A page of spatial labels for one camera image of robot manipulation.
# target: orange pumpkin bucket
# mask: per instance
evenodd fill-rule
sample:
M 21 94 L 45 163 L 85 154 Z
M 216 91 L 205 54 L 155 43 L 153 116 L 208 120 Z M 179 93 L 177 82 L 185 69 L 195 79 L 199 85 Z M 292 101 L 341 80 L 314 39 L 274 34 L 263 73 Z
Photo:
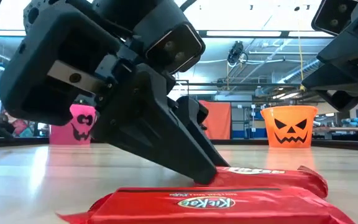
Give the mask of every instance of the orange pumpkin bucket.
M 276 106 L 261 111 L 270 147 L 307 148 L 311 146 L 314 106 Z

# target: black face drawing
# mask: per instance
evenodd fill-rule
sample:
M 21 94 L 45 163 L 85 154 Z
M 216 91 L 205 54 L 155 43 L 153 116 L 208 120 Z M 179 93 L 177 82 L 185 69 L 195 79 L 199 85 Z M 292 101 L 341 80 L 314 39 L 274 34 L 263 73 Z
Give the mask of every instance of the black face drawing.
M 276 127 L 278 128 L 278 129 L 282 129 L 282 128 L 284 128 L 284 127 L 286 127 L 287 125 L 285 124 L 285 123 L 283 123 L 283 122 L 281 122 L 281 121 L 279 121 L 279 120 L 277 120 L 277 119 L 274 119 L 274 122 L 275 122 L 275 124 L 276 124 Z M 305 127 L 306 127 L 306 124 L 307 124 L 307 122 L 308 122 L 308 120 L 307 119 L 304 119 L 303 121 L 301 121 L 301 122 L 299 122 L 297 125 L 295 125 L 297 128 L 300 128 L 300 129 L 302 129 L 302 130 L 304 130 L 305 129 Z M 296 133 L 296 131 L 295 131 L 295 129 L 293 128 L 293 126 L 291 126 L 289 129 L 288 129 L 288 131 L 287 131 L 287 133 L 286 134 L 288 134 L 288 133 Z M 306 134 L 305 134 L 305 136 L 304 137 L 301 137 L 301 136 L 298 136 L 298 137 L 293 137 L 293 136 L 291 136 L 291 137 L 284 137 L 284 138 L 279 138 L 279 136 L 277 136 L 277 134 L 276 133 L 274 133 L 274 135 L 276 135 L 276 138 L 277 138 L 277 140 L 279 141 L 279 143 L 281 143 L 281 144 L 283 144 L 285 141 L 286 142 L 291 142 L 291 141 L 294 141 L 294 142 L 298 142 L 298 141 L 301 141 L 302 143 L 304 143 L 305 141 L 306 141 L 306 138 L 308 137 L 308 132 L 306 132 Z
M 93 124 L 93 117 L 92 115 L 85 116 L 81 114 L 78 115 L 77 122 L 78 124 L 85 124 L 87 126 L 91 126 Z M 86 141 L 89 138 L 91 131 L 80 134 L 79 130 L 75 128 L 75 125 L 73 123 L 71 123 L 71 125 L 73 126 L 73 136 L 77 141 L 80 141 L 81 139 L 84 139 L 84 141 Z

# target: wooden floor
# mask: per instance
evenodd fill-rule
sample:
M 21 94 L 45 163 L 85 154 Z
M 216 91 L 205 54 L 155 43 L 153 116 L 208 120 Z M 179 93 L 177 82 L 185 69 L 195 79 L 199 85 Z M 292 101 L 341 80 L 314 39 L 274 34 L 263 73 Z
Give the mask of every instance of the wooden floor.
M 328 180 L 328 201 L 358 224 L 358 151 L 217 146 L 239 167 L 296 169 Z M 0 148 L 0 224 L 62 223 L 54 214 L 86 211 L 118 187 L 189 186 L 191 180 L 106 144 Z

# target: jack-o'-lantern face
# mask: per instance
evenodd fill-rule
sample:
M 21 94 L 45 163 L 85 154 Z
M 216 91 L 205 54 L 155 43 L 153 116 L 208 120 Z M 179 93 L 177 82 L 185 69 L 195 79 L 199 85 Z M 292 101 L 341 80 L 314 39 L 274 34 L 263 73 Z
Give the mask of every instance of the jack-o'-lantern face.
M 73 127 L 73 137 L 77 141 L 88 140 L 93 123 L 94 116 L 91 114 L 79 114 L 77 117 L 74 117 L 70 122 Z
M 280 121 L 274 119 L 275 123 L 275 137 L 277 141 L 281 144 L 285 142 L 302 142 L 305 143 L 308 138 L 308 132 L 305 131 L 306 125 L 308 124 L 308 119 L 303 119 L 301 121 Z

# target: kitkat bar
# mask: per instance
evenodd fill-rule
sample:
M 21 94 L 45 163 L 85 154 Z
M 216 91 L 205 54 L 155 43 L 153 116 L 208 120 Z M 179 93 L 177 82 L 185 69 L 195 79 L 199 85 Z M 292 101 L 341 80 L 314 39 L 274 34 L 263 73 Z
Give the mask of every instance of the kitkat bar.
M 301 166 L 298 170 L 269 170 L 258 168 L 218 167 L 218 174 L 209 187 L 301 187 L 326 198 L 328 185 L 317 172 Z
M 299 187 L 123 188 L 71 224 L 350 224 L 339 209 Z

